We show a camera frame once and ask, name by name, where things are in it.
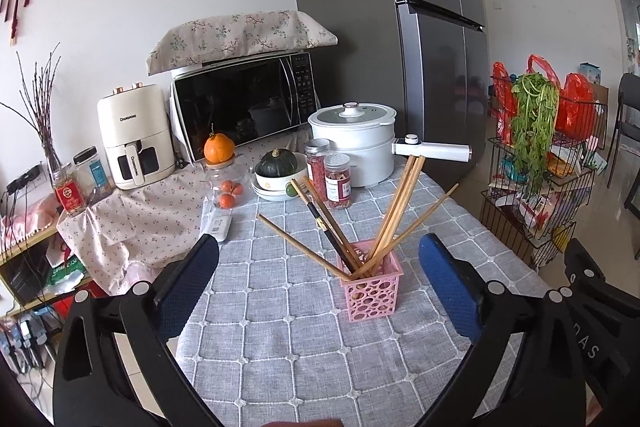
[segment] black lid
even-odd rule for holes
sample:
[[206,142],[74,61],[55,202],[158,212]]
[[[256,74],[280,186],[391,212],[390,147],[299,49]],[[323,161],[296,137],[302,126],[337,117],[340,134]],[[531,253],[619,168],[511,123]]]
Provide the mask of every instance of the black lid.
[[95,147],[89,147],[89,149],[85,149],[74,156],[74,163],[76,165],[81,164],[83,161],[88,160],[91,156],[97,153],[98,150]]

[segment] pink plastic holder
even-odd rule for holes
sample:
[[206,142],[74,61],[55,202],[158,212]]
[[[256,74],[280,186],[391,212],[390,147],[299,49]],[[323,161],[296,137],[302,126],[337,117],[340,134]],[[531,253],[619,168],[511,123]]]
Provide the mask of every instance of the pink plastic holder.
[[[358,241],[353,243],[353,247],[364,255],[374,243],[373,239]],[[340,256],[336,257],[338,267],[347,271]],[[396,253],[392,250],[385,255],[382,266],[374,277],[353,282],[340,281],[340,285],[344,288],[344,297],[347,299],[349,321],[360,322],[375,317],[385,317],[396,311],[398,283],[403,273]]]

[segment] glass jar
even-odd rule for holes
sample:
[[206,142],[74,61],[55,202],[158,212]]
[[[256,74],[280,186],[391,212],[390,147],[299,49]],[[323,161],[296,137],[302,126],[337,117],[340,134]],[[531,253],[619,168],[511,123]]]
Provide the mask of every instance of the glass jar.
[[89,147],[76,154],[74,163],[76,179],[86,204],[97,203],[113,192],[95,147]]
[[205,163],[206,181],[209,184],[211,200],[218,208],[234,208],[252,199],[249,171],[236,163],[234,155],[222,163]]
[[324,182],[327,203],[331,208],[351,206],[351,168],[346,154],[324,157]]
[[325,138],[316,138],[305,143],[306,170],[309,180],[322,201],[326,201],[326,183],[324,181],[324,157],[330,153],[331,142]]
[[76,173],[71,163],[63,165],[58,171],[52,174],[53,190],[55,190],[58,201],[62,204],[69,217],[74,217],[84,211],[86,204],[84,197],[78,187]]

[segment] floor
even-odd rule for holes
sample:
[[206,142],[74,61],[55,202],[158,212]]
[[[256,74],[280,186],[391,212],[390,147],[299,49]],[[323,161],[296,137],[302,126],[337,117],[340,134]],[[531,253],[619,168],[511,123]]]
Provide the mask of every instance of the floor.
[[[491,136],[493,132],[494,128],[490,123],[487,136]],[[635,261],[634,254],[640,247],[640,221],[623,208],[623,201],[639,168],[639,157],[620,152],[611,187],[607,188],[609,171],[596,178],[589,204],[581,208],[576,216],[577,225],[574,234],[574,237],[580,240],[603,270],[607,282],[638,297],[640,297],[640,261]],[[491,148],[488,144],[479,164],[452,196],[478,218],[482,206],[481,192],[487,187],[490,170]],[[540,269],[540,277],[553,288],[568,284],[564,276],[562,254]],[[141,404],[147,410],[162,414],[146,385],[145,378],[140,373],[128,340],[124,335],[116,335],[116,341]],[[176,346],[177,338],[171,339],[168,347],[174,356]],[[21,377],[20,383],[43,413],[51,419],[52,388],[50,385],[53,381],[54,365],[50,360],[48,362],[42,375],[32,371],[30,375]]]

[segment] white bowl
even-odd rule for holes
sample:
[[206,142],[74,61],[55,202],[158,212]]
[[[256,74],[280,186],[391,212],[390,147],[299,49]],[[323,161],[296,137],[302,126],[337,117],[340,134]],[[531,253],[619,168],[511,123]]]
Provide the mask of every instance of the white bowl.
[[264,176],[256,174],[255,179],[258,182],[258,186],[264,190],[284,192],[287,184],[291,180],[295,179],[299,184],[302,183],[302,178],[306,176],[306,156],[299,152],[294,152],[294,155],[296,155],[296,159],[298,160],[298,172],[290,176],[283,176],[282,178],[265,178]]
[[297,194],[294,197],[289,196],[286,190],[264,190],[264,188],[260,188],[255,179],[255,174],[251,175],[251,188],[259,198],[267,201],[289,201],[298,197]]

